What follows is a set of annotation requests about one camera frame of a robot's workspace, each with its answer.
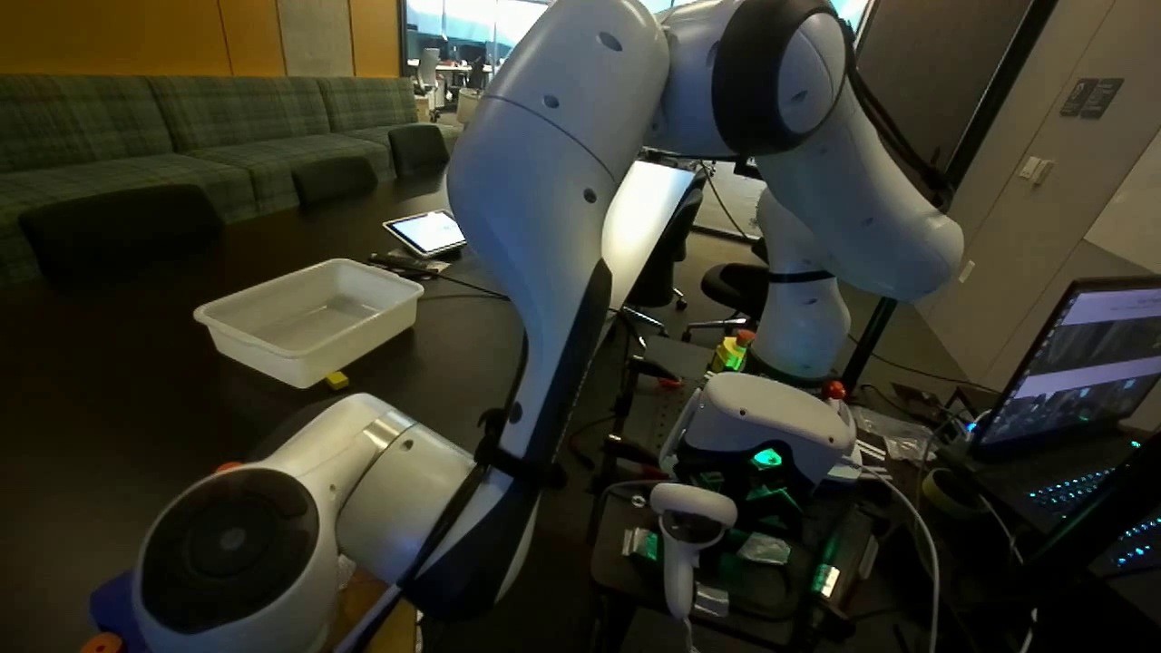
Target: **screen display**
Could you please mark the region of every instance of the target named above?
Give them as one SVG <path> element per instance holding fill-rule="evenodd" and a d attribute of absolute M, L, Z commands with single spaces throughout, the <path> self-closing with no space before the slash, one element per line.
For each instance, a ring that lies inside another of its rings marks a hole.
<path fill-rule="evenodd" d="M 1161 278 L 1074 281 L 991 413 L 983 437 L 1126 419 L 1161 376 Z"/>
<path fill-rule="evenodd" d="M 450 212 L 412 212 L 412 218 L 395 218 L 386 220 L 386 228 L 412 253 L 436 258 L 441 251 L 464 246 L 464 233 Z"/>

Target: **computer screen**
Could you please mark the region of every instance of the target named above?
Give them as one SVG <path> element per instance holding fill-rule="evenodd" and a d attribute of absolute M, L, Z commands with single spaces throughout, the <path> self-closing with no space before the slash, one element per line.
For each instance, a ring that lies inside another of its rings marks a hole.
<path fill-rule="evenodd" d="M 977 444 L 1114 426 L 1161 376 L 1161 275 L 1079 278 L 1040 325 Z"/>

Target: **sofa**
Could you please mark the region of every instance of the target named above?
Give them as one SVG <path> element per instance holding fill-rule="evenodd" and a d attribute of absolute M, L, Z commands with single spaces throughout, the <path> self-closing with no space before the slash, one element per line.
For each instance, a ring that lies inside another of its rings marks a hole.
<path fill-rule="evenodd" d="M 436 129 L 407 79 L 0 74 L 0 286 L 43 275 L 20 233 L 31 211 L 196 188 L 236 226 L 301 205 L 313 171 L 392 184 L 404 129 Z M 427 137 L 439 153 L 421 159 L 446 162 L 450 142 Z"/>

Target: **white plastic bin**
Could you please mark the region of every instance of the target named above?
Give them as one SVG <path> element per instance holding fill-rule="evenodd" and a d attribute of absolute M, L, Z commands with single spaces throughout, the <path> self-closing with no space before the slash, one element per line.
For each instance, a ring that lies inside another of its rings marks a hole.
<path fill-rule="evenodd" d="M 307 388 L 412 325 L 421 281 L 329 258 L 199 304 L 214 347 L 283 383 Z"/>

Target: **laptop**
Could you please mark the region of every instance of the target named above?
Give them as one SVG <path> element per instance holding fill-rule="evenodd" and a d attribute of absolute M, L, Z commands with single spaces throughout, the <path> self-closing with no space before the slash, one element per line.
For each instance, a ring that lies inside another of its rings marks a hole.
<path fill-rule="evenodd" d="M 1161 275 L 1079 278 L 1064 288 L 1010 388 L 965 435 L 977 482 L 1052 533 L 1133 448 L 1126 419 L 1161 380 Z M 1097 577 L 1161 564 L 1161 512 L 1089 562 Z"/>

